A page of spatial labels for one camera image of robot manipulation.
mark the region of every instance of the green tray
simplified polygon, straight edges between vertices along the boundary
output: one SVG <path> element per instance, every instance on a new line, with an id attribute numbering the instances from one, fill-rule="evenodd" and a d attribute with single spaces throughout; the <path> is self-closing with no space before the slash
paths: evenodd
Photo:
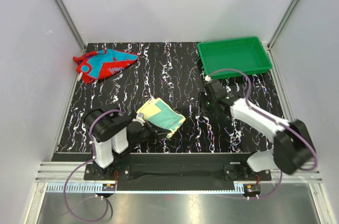
<path id="1" fill-rule="evenodd" d="M 226 68 L 241 70 L 246 75 L 265 73 L 272 68 L 258 37 L 202 42 L 198 44 L 198 50 L 206 75 Z M 224 71 L 213 75 L 212 78 L 238 76 L 236 72 Z"/>

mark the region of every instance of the folded towel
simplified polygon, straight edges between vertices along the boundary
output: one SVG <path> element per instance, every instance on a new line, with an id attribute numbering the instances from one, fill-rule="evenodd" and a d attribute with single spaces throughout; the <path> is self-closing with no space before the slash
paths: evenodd
<path id="1" fill-rule="evenodd" d="M 78 64 L 76 71 L 83 73 L 82 79 L 90 83 L 97 79 L 107 78 L 138 60 L 136 53 L 126 53 L 113 49 L 93 51 L 83 54 L 81 57 L 73 57 Z"/>
<path id="2" fill-rule="evenodd" d="M 179 113 L 173 111 L 161 98 L 149 99 L 137 112 L 144 114 L 144 120 L 147 120 L 160 128 L 170 130 L 167 134 L 170 138 L 186 118 Z"/>

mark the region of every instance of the red and blue cloth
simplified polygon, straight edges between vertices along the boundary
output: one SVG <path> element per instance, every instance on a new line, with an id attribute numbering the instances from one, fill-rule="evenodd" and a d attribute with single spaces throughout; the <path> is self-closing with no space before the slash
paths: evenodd
<path id="1" fill-rule="evenodd" d="M 81 57 L 73 57 L 78 64 L 76 71 L 83 73 L 82 79 L 90 83 L 97 79 L 107 78 L 138 60 L 136 53 L 126 53 L 113 49 L 93 51 L 83 54 Z"/>

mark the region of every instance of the reflective metal surface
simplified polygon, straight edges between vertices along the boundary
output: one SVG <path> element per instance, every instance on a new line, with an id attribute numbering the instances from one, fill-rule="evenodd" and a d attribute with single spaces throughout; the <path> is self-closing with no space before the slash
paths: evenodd
<path id="1" fill-rule="evenodd" d="M 263 184 L 263 193 L 272 185 Z M 68 194 L 71 207 L 88 194 Z M 100 223 L 320 223 L 306 184 L 282 184 L 270 198 L 247 201 L 239 195 L 116 194 L 109 198 L 110 212 Z M 105 210 L 99 199 L 74 209 L 82 218 L 96 219 Z M 61 193 L 46 193 L 38 223 L 83 223 L 66 212 Z"/>

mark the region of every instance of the marble pattern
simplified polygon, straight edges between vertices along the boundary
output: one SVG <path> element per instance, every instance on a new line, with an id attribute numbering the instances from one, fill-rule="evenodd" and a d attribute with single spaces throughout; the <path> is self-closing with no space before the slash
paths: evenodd
<path id="1" fill-rule="evenodd" d="M 203 68 L 195 42 L 91 43 L 87 52 L 112 48 L 140 54 L 139 60 L 118 74 L 86 85 L 77 83 L 58 152 L 90 152 L 89 137 L 81 117 L 86 109 L 118 103 L 134 118 L 151 96 L 162 98 L 186 121 L 171 139 L 161 144 L 142 144 L 137 153 L 227 153 L 271 149 L 272 144 L 247 124 L 226 115 L 199 116 L 198 95 L 203 90 Z M 252 75 L 251 101 L 282 117 L 271 73 Z M 228 91 L 245 94 L 242 77 L 222 80 Z"/>

